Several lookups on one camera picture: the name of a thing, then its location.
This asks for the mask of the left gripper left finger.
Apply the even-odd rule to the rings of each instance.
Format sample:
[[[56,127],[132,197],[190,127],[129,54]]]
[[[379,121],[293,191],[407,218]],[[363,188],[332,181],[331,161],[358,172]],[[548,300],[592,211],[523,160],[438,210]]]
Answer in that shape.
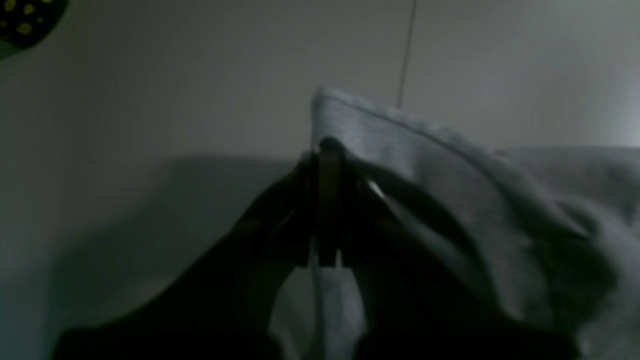
[[[74,234],[54,266],[51,324],[89,317],[168,279],[156,295],[66,329],[52,360],[283,360],[270,335],[282,285],[310,265],[317,157],[183,157],[138,208]]]

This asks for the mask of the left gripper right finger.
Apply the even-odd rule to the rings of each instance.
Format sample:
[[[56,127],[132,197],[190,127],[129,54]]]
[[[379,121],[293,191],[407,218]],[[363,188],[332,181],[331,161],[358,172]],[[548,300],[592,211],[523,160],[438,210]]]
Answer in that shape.
[[[569,336],[498,305],[469,233],[434,196],[320,142],[320,264],[353,271],[369,330],[359,360],[576,360]]]

